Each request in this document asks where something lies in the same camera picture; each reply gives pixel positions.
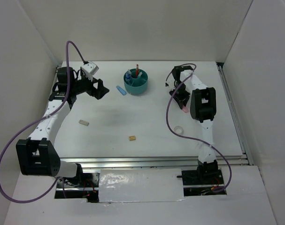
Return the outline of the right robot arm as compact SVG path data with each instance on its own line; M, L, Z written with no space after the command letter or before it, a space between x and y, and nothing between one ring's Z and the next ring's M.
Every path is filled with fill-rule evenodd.
M185 63L174 66L170 75L174 78L174 89L169 94L179 108L188 111L196 124L200 125L203 132L200 138L188 139L201 142L198 155L197 179L202 184L209 183L218 174L216 150L213 147L213 120L216 115L216 90L206 86L194 74L196 65Z

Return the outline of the red pen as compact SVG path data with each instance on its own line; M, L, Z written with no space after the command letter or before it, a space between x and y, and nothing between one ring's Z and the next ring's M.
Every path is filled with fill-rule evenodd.
M138 77L139 76L139 65L137 64L136 65L136 77Z

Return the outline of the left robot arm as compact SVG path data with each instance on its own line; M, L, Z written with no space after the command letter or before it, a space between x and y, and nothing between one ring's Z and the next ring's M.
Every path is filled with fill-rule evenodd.
M54 148L54 141L77 95L87 93L99 100L109 93L103 81L93 77L98 69L96 64L88 62L78 71L72 67L58 70L57 82L53 85L44 119L27 139L20 139L16 143L23 175L62 177L74 187L84 183L81 165L62 161Z

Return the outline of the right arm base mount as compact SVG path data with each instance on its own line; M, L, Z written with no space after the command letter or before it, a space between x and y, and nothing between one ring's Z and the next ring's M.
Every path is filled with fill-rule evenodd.
M177 175L183 183L184 196L226 195L226 190L215 191L224 187L221 169L212 174L201 174L200 166L196 170L182 170Z

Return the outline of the clear glue bottle blue cap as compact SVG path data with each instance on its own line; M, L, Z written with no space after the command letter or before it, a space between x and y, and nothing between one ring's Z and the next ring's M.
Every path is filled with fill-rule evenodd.
M130 85L131 84L131 81L132 81L132 73L131 73L131 71L128 69L127 70L127 72L126 72L126 74L125 74L125 81L126 81L126 83L128 84L128 85Z

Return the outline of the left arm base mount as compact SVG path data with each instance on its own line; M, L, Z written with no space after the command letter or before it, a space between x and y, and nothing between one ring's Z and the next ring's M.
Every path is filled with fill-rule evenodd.
M99 202L99 172L82 173L79 177L60 178L57 181L55 199L84 199Z

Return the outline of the blue eraser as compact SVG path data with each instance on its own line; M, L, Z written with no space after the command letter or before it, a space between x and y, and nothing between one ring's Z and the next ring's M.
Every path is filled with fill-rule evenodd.
M120 87L119 85L116 86L116 89L123 95L125 96L127 94L127 92L122 88Z

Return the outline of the pink eraser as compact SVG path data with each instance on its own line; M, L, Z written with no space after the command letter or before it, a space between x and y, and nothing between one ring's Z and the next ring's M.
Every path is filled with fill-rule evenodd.
M186 106L183 106L182 110L183 110L185 113L188 113L188 112L189 112L189 110L187 109Z

